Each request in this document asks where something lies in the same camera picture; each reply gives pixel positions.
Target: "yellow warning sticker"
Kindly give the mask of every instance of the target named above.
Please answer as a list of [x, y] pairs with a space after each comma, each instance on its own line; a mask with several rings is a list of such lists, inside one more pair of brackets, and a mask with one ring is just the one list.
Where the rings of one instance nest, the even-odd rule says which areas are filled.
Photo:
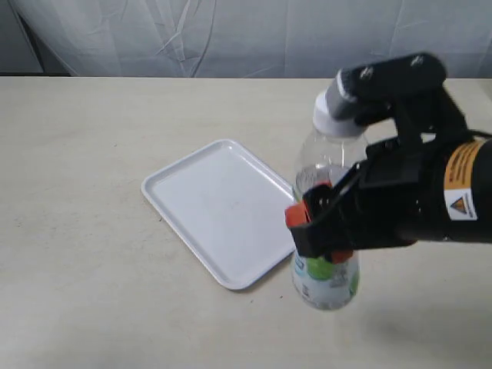
[[474, 141], [454, 150], [444, 174], [444, 201], [452, 221], [476, 221], [471, 175], [477, 153], [485, 141]]

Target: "white bottle cap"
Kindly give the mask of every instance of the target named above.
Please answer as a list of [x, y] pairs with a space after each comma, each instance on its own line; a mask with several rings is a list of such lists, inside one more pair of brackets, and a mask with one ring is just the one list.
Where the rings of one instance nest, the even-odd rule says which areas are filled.
[[338, 121], [330, 116], [326, 102], [326, 91], [321, 92], [316, 97], [313, 124], [319, 132], [332, 137], [358, 137], [365, 131], [365, 127], [356, 125], [353, 120]]

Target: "beige table surface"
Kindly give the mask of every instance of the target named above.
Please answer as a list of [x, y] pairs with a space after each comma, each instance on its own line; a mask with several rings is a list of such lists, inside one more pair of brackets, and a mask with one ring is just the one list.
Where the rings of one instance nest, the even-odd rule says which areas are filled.
[[[0, 78], [0, 367], [491, 368], [492, 247], [366, 251], [359, 295], [320, 312], [285, 263], [220, 287], [145, 202], [218, 138], [289, 178], [327, 84]], [[492, 131], [492, 82], [447, 85]]]

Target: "white tray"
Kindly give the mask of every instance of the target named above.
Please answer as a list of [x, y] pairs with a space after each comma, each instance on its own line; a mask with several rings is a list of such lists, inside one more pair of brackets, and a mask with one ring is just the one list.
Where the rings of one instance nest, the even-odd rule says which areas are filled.
[[294, 250], [291, 186], [246, 148], [216, 141], [144, 180], [141, 191], [218, 283], [241, 290]]

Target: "white curtain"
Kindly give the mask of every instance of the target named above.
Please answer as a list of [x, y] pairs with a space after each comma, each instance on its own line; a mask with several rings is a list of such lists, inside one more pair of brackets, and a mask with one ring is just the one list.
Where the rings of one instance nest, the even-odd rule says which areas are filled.
[[428, 50], [492, 72], [490, 0], [11, 0], [73, 75], [331, 77]]

